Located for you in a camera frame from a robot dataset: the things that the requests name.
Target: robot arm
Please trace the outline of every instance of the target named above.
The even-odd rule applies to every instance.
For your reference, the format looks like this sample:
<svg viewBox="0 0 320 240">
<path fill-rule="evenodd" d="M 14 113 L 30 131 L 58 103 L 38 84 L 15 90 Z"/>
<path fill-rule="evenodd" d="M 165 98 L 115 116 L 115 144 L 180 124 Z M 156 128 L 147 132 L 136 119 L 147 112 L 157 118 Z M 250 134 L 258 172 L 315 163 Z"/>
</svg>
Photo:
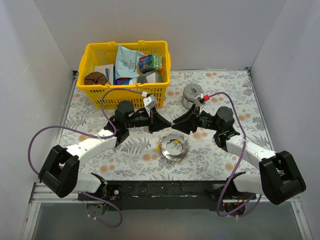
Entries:
<svg viewBox="0 0 320 240">
<path fill-rule="evenodd" d="M 202 111 L 206 100 L 203 96 L 196 96 L 195 104 L 173 121 L 172 128 L 185 134 L 195 133 L 198 127 L 214 130 L 216 145 L 228 153 L 240 156 L 244 139 L 233 128 L 235 120 L 231 108 L 222 106 L 212 116 Z M 257 168 L 260 174 L 236 173 L 226 191 L 230 196 L 244 192 L 261 194 L 278 205 L 306 190 L 295 160 L 287 151 L 274 152 L 247 142 L 243 159 Z"/>
<path fill-rule="evenodd" d="M 88 138 L 80 143 L 67 146 L 54 146 L 47 156 L 38 178 L 60 198 L 64 198 L 72 191 L 98 193 L 103 196 L 106 181 L 97 174 L 78 173 L 79 167 L 105 150 L 121 144 L 129 136 L 129 128 L 149 127 L 149 133 L 171 127 L 171 123 L 164 119 L 156 110 L 157 99 L 150 95 L 144 100 L 144 108 L 136 112 L 130 101 L 123 101 L 115 110 L 110 121 L 98 134 L 97 138 Z"/>
</svg>

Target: metal gear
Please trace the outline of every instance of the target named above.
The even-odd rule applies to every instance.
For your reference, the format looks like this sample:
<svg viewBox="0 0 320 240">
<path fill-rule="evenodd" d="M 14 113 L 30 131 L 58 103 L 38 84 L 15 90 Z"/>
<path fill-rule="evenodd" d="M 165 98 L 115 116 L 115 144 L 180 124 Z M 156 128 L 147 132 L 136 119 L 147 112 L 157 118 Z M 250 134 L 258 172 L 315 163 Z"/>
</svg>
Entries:
<svg viewBox="0 0 320 240">
<path fill-rule="evenodd" d="M 179 154 L 172 154 L 167 150 L 167 143 L 172 140 L 178 140 L 182 145 L 182 152 Z M 159 140 L 159 145 L 161 147 L 160 152 L 162 155 L 171 162 L 181 162 L 181 160 L 188 153 L 188 143 L 185 141 L 184 136 L 180 134 L 168 134 Z"/>
</svg>

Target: white wall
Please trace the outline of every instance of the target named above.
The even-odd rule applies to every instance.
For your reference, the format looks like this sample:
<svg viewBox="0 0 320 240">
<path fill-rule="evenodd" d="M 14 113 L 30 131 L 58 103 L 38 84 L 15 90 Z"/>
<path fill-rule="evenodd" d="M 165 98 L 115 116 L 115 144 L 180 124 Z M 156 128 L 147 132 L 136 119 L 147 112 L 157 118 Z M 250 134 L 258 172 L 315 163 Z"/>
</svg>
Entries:
<svg viewBox="0 0 320 240">
<path fill-rule="evenodd" d="M 32 0 L 0 0 L 0 239 L 19 239 L 33 182 L 27 149 L 40 128 L 57 124 L 72 72 Z M 39 136 L 41 168 L 54 130 Z"/>
<path fill-rule="evenodd" d="M 252 66 L 286 0 L 34 0 L 72 70 L 88 43 L 166 40 L 172 69 Z"/>
<path fill-rule="evenodd" d="M 252 80 L 276 150 L 306 181 L 302 206 L 320 239 L 320 2 L 287 0 L 253 66 Z"/>
</svg>

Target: plastic basket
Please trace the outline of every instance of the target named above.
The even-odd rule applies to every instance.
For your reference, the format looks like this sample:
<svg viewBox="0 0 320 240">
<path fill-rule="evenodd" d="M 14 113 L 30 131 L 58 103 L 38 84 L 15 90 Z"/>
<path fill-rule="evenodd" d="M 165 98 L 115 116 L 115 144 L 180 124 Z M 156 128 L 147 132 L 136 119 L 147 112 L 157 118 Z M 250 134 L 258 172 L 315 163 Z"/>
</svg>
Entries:
<svg viewBox="0 0 320 240">
<path fill-rule="evenodd" d="M 137 50 L 144 54 L 157 54 L 163 57 L 161 76 L 163 82 L 145 83 L 135 85 L 84 85 L 85 76 L 94 72 L 95 66 L 115 64 L 118 51 L 118 44 L 131 49 Z M 136 91 L 146 91 L 153 94 L 157 98 L 156 107 L 161 108 L 165 101 L 166 89 L 170 85 L 170 69 L 171 59 L 168 51 L 168 43 L 166 41 L 138 41 L 135 43 L 90 43 L 86 46 L 84 55 L 81 58 L 79 66 L 79 76 L 77 86 L 83 90 L 93 104 L 101 109 L 101 99 L 106 91 L 117 88 L 132 89 Z M 144 102 L 140 94 L 117 90 L 108 93 L 103 100 L 104 109 L 116 109 L 122 101 L 129 100 L 135 108 L 143 108 Z"/>
</svg>

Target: floral tablecloth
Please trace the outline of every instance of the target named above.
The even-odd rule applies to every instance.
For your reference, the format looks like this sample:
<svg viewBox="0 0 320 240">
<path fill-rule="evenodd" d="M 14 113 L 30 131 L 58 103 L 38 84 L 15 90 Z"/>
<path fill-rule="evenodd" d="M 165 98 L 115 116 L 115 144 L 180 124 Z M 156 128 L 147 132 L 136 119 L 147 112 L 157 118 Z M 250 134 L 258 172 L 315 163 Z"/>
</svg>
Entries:
<svg viewBox="0 0 320 240">
<path fill-rule="evenodd" d="M 172 122 L 187 111 L 182 105 L 182 94 L 188 83 L 201 85 L 206 94 L 228 93 L 234 101 L 247 138 L 261 147 L 271 148 L 246 71 L 172 71 L 164 105 L 158 109 L 167 120 Z M 212 97 L 204 110 L 214 115 L 220 106 L 231 106 L 224 95 Z M 112 109 L 106 112 L 112 116 L 115 111 Z M 95 134 L 106 123 L 101 110 L 97 109 L 87 95 L 76 87 L 65 125 Z M 241 132 L 238 123 L 235 123 L 234 127 Z M 159 139 L 170 133 L 177 131 L 167 128 L 149 134 L 147 127 L 130 129 L 130 136 L 121 145 L 89 160 L 80 171 L 97 173 L 106 180 L 122 181 L 225 180 L 230 175 L 238 157 L 224 152 L 215 145 L 214 131 L 198 128 L 196 133 L 184 134 L 189 151 L 187 157 L 180 163 L 168 162 L 157 152 Z M 64 130 L 60 145 L 67 147 L 85 139 L 87 139 L 85 135 Z M 238 171 L 258 172 L 245 161 L 242 161 Z"/>
</svg>

